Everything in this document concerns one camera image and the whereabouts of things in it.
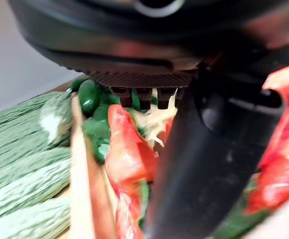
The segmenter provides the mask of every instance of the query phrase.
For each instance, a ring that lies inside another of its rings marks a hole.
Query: green pepper
[[[74,80],[70,86],[67,88],[66,92],[71,94],[73,92],[78,92],[82,83],[89,79],[89,76],[82,76],[76,80]]]
[[[268,210],[245,214],[249,190],[252,190],[253,186],[254,183],[251,182],[250,188],[243,193],[227,219],[210,237],[211,239],[239,239],[269,216]]]
[[[86,80],[78,90],[79,103],[86,117],[92,116],[100,104],[100,91],[95,81]]]
[[[150,187],[146,181],[140,182],[140,195],[141,195],[141,216],[138,219],[138,225],[143,231],[145,215],[149,204]]]
[[[109,105],[100,105],[98,108],[96,108],[93,114],[93,118],[95,120],[108,123],[108,109]]]
[[[82,125],[84,136],[89,138],[92,143],[92,151],[100,165],[105,163],[109,152],[111,131],[105,121],[97,121],[94,118],[85,120]]]

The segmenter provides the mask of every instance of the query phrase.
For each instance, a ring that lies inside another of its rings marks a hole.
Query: gray wall
[[[0,0],[0,111],[78,75],[35,52],[19,35],[6,0]]]

